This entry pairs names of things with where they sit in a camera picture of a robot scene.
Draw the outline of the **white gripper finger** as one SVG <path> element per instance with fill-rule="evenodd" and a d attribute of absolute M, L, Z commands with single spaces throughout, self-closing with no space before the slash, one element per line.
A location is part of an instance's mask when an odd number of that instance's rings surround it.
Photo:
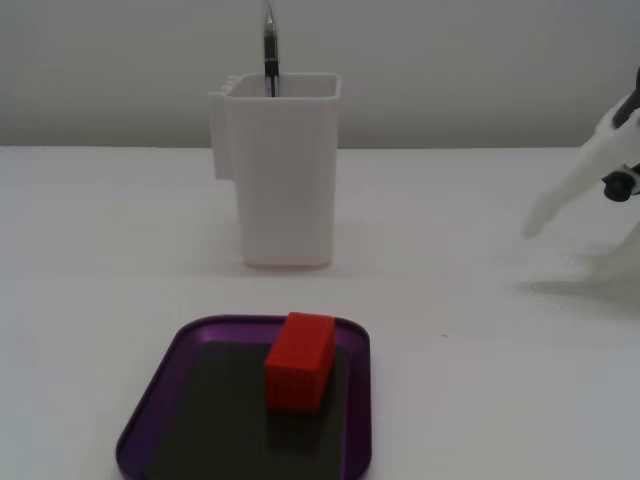
<path fill-rule="evenodd" d="M 639 233 L 611 250 L 589 257 L 588 268 L 570 275 L 519 282 L 514 288 L 555 303 L 572 313 L 639 320 Z"/>

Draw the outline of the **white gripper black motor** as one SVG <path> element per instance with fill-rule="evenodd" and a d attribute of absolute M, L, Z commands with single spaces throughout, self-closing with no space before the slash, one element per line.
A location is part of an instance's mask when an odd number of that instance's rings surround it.
<path fill-rule="evenodd" d="M 542 192 L 524 221 L 522 235 L 534 238 L 560 212 L 603 177 L 639 158 L 640 69 L 635 89 L 612 107 L 578 150 L 578 164 L 559 184 Z"/>

